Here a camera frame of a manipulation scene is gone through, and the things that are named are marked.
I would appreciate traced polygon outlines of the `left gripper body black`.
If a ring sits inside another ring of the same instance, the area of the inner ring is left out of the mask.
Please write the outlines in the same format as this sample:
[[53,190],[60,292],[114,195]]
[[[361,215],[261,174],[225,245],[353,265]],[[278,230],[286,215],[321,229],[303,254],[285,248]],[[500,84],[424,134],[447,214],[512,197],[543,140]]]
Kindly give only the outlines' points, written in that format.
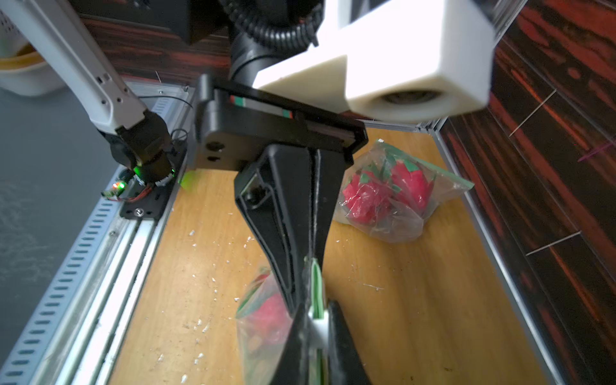
[[203,74],[194,99],[189,165],[241,171],[271,144],[341,152],[348,165],[368,142],[363,122]]

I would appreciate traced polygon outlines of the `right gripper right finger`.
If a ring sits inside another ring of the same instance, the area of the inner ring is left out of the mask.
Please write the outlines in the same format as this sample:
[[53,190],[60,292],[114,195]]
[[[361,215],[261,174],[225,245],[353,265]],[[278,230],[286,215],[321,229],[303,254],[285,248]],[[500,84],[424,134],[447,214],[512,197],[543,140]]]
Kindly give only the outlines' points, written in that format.
[[355,347],[343,310],[337,301],[329,302],[328,314],[329,384],[372,384]]

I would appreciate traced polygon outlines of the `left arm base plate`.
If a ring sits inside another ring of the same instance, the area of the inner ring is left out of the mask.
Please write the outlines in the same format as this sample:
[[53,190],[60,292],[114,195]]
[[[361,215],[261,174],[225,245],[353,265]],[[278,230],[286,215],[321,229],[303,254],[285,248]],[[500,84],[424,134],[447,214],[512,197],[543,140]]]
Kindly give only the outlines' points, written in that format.
[[181,166],[187,152],[187,144],[177,144],[176,152],[170,157],[175,173],[164,186],[154,186],[143,198],[132,202],[122,203],[119,215],[128,220],[152,219],[158,221],[162,218],[168,201],[172,195],[174,185],[178,182]]

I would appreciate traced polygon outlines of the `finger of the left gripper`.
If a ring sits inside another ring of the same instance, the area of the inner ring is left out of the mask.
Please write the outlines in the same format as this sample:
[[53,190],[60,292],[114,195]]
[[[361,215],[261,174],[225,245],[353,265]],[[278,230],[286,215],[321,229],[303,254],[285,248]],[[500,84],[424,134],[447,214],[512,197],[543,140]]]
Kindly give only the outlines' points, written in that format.
[[322,267],[346,164],[341,152],[318,149],[314,152],[313,166],[312,253]]
[[234,181],[235,201],[265,253],[287,310],[307,297],[304,269],[314,257],[312,156],[271,144]]

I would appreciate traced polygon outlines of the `dragon fruit pink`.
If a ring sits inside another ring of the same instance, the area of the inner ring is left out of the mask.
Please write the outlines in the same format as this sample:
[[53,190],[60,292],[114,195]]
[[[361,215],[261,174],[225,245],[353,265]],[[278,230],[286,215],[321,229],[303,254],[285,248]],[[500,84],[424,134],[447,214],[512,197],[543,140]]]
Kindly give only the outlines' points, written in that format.
[[282,295],[275,294],[264,301],[250,315],[251,328],[267,345],[281,345],[287,341],[292,325]]

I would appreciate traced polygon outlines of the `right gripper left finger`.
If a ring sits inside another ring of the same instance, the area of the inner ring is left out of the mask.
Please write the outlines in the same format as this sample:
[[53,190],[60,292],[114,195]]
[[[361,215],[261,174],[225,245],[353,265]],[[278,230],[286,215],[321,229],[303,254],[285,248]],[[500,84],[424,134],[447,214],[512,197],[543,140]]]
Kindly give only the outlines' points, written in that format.
[[282,355],[270,382],[271,385],[309,383],[309,355],[311,348],[311,305],[299,306],[283,348]]

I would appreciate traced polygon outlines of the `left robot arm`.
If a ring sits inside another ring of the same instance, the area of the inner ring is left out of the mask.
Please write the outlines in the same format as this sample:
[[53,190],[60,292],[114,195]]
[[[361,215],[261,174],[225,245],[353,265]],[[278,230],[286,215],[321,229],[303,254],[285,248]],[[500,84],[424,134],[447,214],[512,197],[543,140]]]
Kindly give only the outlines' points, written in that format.
[[[177,163],[164,120],[120,78],[66,1],[4,1],[2,11],[51,65],[109,142],[115,160],[147,186]],[[234,171],[235,201],[265,252],[290,313],[309,296],[361,122],[211,75],[194,104],[198,168]]]

